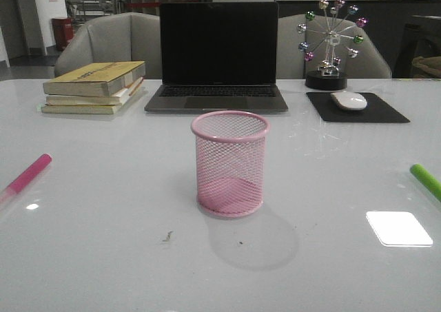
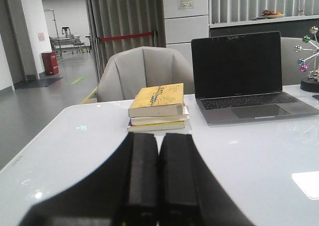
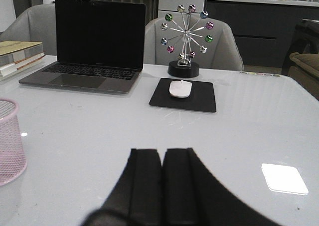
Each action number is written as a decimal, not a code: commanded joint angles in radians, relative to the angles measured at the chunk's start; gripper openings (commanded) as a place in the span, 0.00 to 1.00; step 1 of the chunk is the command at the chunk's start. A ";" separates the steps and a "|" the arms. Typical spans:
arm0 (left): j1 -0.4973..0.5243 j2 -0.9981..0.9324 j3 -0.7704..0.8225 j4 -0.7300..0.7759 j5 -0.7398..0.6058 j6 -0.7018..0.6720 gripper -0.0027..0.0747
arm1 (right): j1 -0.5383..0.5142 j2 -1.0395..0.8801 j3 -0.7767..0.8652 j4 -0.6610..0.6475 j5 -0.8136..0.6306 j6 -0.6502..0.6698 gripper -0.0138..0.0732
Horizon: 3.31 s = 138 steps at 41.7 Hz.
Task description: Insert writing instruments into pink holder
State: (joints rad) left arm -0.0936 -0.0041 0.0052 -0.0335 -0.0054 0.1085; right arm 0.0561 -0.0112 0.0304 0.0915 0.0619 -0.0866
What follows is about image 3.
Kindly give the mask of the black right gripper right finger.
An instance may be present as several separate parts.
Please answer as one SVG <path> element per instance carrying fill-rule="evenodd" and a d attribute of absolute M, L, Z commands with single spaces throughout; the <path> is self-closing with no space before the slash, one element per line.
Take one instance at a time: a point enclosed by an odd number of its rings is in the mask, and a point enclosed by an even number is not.
<path fill-rule="evenodd" d="M 168 149 L 163 162 L 166 226 L 274 226 L 228 191 L 192 148 Z"/>

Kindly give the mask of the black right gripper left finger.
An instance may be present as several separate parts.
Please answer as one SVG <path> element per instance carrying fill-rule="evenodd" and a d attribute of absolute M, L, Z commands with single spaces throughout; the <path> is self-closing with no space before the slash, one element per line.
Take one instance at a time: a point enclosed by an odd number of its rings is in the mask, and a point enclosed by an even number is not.
<path fill-rule="evenodd" d="M 127 164 L 87 226 L 160 226 L 161 162 L 155 149 L 131 149 Z"/>

